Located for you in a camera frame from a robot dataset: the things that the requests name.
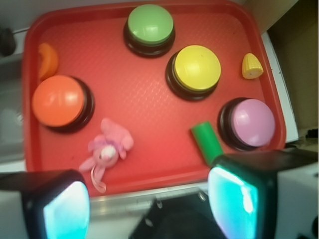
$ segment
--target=orange toy fruit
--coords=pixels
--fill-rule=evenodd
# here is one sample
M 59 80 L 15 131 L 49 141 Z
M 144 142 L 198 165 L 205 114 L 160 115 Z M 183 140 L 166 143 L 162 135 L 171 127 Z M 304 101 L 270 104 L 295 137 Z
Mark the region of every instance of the orange toy fruit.
M 39 54 L 42 58 L 39 78 L 43 81 L 56 73 L 59 65 L 59 59 L 56 50 L 48 43 L 42 43 L 39 45 Z

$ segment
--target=wall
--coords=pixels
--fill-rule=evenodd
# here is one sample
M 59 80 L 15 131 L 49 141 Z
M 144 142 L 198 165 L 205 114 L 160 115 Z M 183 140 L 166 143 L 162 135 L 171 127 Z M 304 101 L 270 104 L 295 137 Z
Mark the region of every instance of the wall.
M 299 0 L 269 30 L 299 135 L 318 128 L 318 1 Z

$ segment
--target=pink button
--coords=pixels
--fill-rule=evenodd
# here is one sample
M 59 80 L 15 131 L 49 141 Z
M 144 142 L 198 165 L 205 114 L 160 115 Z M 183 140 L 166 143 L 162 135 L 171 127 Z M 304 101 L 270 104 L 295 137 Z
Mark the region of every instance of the pink button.
M 231 126 L 243 143 L 261 147 L 268 144 L 275 133 L 275 118 L 269 107 L 255 99 L 244 100 L 233 111 Z

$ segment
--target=round button top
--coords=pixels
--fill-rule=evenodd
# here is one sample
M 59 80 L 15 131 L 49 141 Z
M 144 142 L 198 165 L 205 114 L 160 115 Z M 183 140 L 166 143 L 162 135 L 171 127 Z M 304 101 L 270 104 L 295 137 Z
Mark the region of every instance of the round button top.
M 275 118 L 269 107 L 255 99 L 244 100 L 233 111 L 231 125 L 236 137 L 245 144 L 261 147 L 275 133 Z
M 52 76 L 35 90 L 32 109 L 44 125 L 60 127 L 72 123 L 83 110 L 84 92 L 71 77 Z
M 177 54 L 174 71 L 178 81 L 189 90 L 206 91 L 218 82 L 221 67 L 211 50 L 192 45 Z
M 146 4 L 138 6 L 131 12 L 128 27 L 137 41 L 147 45 L 157 45 L 169 38 L 174 22 L 165 8 Z

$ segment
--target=bunny face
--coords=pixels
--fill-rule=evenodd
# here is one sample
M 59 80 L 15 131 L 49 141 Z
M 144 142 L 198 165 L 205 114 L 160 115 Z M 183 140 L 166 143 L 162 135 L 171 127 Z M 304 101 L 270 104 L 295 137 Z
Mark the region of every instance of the bunny face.
M 119 153 L 113 145 L 98 147 L 93 151 L 97 165 L 105 168 L 112 167 L 119 159 Z

